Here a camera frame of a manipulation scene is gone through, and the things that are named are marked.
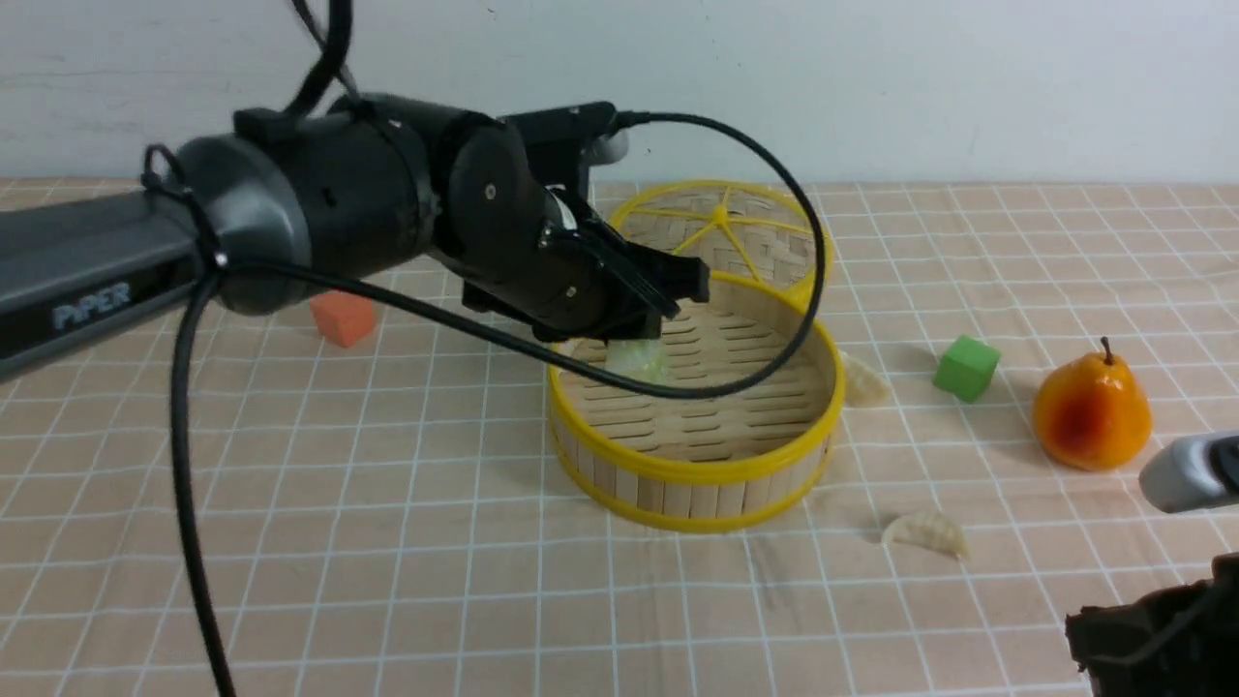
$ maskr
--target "bamboo steamer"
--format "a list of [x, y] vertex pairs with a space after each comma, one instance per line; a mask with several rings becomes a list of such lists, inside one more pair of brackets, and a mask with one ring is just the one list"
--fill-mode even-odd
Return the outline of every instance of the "bamboo steamer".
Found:
[[[667, 321], [672, 383], [707, 386], [760, 369], [804, 316], [789, 295], [715, 271], [707, 303]], [[556, 350], [601, 366], [605, 345]], [[655, 400], [551, 366], [549, 423], [567, 475], [632, 521], [681, 532], [725, 532], [799, 501], [825, 470], [844, 404], [843, 363], [820, 322], [788, 365], [717, 400]]]

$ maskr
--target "piper logo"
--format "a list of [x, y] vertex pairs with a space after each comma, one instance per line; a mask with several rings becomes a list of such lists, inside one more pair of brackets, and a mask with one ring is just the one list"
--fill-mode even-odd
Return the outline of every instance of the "piper logo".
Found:
[[128, 305], [129, 301], [128, 282], [109, 285], [94, 292], [87, 292], [67, 305], [58, 305], [52, 310], [52, 326], [56, 327], [56, 331], [64, 331], [114, 312]]

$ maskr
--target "orange pear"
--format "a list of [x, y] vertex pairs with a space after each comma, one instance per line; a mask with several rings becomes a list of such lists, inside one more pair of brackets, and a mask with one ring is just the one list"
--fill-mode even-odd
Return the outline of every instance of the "orange pear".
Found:
[[1126, 361], [1110, 352], [1084, 355], [1049, 374], [1032, 404], [1041, 447], [1064, 465], [1090, 472], [1120, 468], [1154, 431], [1149, 397]]

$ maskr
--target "grid tablecloth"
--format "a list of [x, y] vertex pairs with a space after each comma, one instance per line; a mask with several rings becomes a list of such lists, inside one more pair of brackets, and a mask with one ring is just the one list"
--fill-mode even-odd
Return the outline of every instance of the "grid tablecloth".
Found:
[[[0, 180], [0, 209], [128, 186]], [[895, 401], [846, 411], [823, 487], [743, 534], [585, 499], [533, 361], [390, 312], [349, 352], [304, 306], [208, 313], [193, 468], [242, 695], [1088, 695], [1066, 614], [1239, 547], [1239, 511], [1162, 516], [1135, 480], [1175, 437], [1239, 426], [1239, 186], [813, 191], [839, 255], [821, 316]], [[378, 280], [460, 308], [429, 261]], [[213, 695], [171, 508], [175, 326], [0, 386], [0, 695]], [[930, 386], [965, 332], [1002, 352], [973, 406]], [[1101, 334], [1156, 436], [1084, 475], [1046, 461], [1028, 411]], [[970, 562], [875, 543], [926, 508]]]

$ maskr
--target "steamer basket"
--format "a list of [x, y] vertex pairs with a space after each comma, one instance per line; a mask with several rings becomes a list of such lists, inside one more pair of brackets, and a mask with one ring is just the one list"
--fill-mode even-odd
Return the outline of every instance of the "steamer basket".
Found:
[[[804, 313], [786, 293], [715, 271], [710, 302], [663, 324], [673, 384], [731, 383], [769, 361]], [[597, 340], [556, 345], [602, 365]], [[569, 477], [616, 514], [652, 527], [724, 532], [778, 515], [826, 467], [844, 404], [843, 363], [815, 322], [788, 365], [738, 395], [655, 400], [550, 368], [549, 422]]]
[[[638, 193], [611, 224], [662, 251], [691, 254], [711, 269], [753, 277], [804, 305], [813, 288], [813, 232], [795, 198], [751, 183], [694, 180]], [[834, 244], [826, 232], [826, 275]]]

